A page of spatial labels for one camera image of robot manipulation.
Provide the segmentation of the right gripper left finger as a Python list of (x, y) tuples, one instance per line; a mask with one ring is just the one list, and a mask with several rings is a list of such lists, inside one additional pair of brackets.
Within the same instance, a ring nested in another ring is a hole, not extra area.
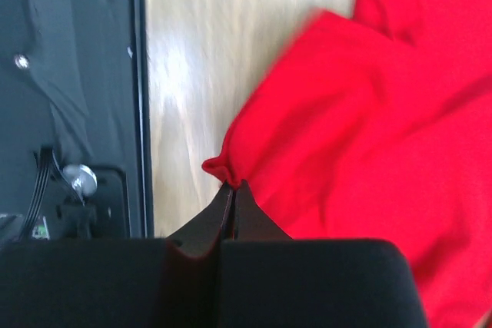
[(207, 253), (221, 232), (224, 215), (232, 198), (232, 187), (223, 184), (211, 203), (184, 226), (166, 237), (167, 241), (188, 256), (199, 257)]

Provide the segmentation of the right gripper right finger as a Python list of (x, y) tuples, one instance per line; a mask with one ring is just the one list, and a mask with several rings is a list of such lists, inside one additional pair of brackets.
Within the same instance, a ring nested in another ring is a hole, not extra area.
[(233, 238), (239, 241), (281, 241), (291, 238), (257, 205), (247, 181), (234, 195)]

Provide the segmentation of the red t shirt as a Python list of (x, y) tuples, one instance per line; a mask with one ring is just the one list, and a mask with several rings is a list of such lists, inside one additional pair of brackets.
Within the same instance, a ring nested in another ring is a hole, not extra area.
[(356, 0), (304, 28), (204, 171), (294, 238), (389, 240), (433, 327), (491, 309), (491, 0)]

